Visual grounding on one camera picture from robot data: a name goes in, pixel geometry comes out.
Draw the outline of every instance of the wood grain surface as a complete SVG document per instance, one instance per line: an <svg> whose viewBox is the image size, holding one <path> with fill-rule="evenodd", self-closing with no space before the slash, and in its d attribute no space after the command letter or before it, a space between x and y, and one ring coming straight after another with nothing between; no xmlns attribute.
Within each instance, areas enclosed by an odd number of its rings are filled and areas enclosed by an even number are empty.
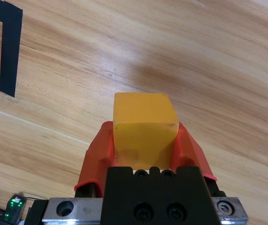
<svg viewBox="0 0 268 225"><path fill-rule="evenodd" d="M9 2L23 29L16 97L0 92L0 207L73 196L114 94L162 92L219 188L268 225L268 0Z"/></svg>

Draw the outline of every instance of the black tape square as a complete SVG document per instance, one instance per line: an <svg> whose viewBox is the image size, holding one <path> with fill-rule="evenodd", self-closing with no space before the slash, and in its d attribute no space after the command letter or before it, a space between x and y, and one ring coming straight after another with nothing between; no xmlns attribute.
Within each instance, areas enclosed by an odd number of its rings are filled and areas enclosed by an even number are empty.
<svg viewBox="0 0 268 225"><path fill-rule="evenodd" d="M15 97L23 11L0 0L2 43L0 62L0 91Z"/></svg>

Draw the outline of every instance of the metal plate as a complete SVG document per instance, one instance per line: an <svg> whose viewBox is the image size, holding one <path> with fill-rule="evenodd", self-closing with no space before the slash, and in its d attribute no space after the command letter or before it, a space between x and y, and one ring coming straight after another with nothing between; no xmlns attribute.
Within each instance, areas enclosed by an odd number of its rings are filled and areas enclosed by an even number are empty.
<svg viewBox="0 0 268 225"><path fill-rule="evenodd" d="M212 202L221 224L246 225L248 216L237 197L213 197ZM223 202L226 209L228 206L233 208L223 211L221 207Z"/></svg>
<svg viewBox="0 0 268 225"><path fill-rule="evenodd" d="M51 198L42 222L45 225L98 225L101 207L102 198Z"/></svg>

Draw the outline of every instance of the screw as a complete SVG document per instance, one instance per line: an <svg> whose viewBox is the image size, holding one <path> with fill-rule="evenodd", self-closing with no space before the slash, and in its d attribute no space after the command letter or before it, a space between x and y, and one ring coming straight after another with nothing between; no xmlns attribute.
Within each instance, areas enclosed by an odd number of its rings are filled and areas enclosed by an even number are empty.
<svg viewBox="0 0 268 225"><path fill-rule="evenodd" d="M141 222L147 222L150 221L151 219L151 212L148 209L139 209L136 212L136 218L137 220L141 221Z"/></svg>
<svg viewBox="0 0 268 225"><path fill-rule="evenodd" d="M217 204L217 208L222 214L224 214L226 216L233 215L233 213L234 213L232 204L229 202L226 202L226 201L220 201Z"/></svg>
<svg viewBox="0 0 268 225"><path fill-rule="evenodd" d="M141 203L135 207L134 216L141 223L149 222L153 218L153 209L149 204Z"/></svg>
<svg viewBox="0 0 268 225"><path fill-rule="evenodd" d="M137 177L146 177L146 176L148 176L148 174L147 174L147 172L145 170L137 170L135 172L135 175Z"/></svg>
<svg viewBox="0 0 268 225"><path fill-rule="evenodd" d="M164 177L166 178L170 178L173 177L175 175L174 172L172 172L171 170L163 170L162 174L164 175Z"/></svg>
<svg viewBox="0 0 268 225"><path fill-rule="evenodd" d="M182 222L186 218L186 210L179 203L172 203L167 208L169 218L176 222Z"/></svg>

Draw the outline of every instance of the black screw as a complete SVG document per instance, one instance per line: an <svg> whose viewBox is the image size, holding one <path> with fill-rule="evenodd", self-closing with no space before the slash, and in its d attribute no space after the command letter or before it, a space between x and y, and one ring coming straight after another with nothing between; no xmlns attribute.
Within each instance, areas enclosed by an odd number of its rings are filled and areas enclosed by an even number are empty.
<svg viewBox="0 0 268 225"><path fill-rule="evenodd" d="M167 207L167 214L170 219L176 222L182 222L186 218L186 210L179 203L172 203Z"/></svg>
<svg viewBox="0 0 268 225"><path fill-rule="evenodd" d="M135 175L137 177L146 177L146 176L148 176L148 173L145 170L137 170L135 172Z"/></svg>
<svg viewBox="0 0 268 225"><path fill-rule="evenodd" d="M166 177L166 178L170 178L170 177L175 176L175 173L172 172L171 170L163 170L163 171L162 171L162 174L163 174L164 177Z"/></svg>
<svg viewBox="0 0 268 225"><path fill-rule="evenodd" d="M141 203L136 206L134 216L141 223L149 222L153 218L153 209L149 204Z"/></svg>

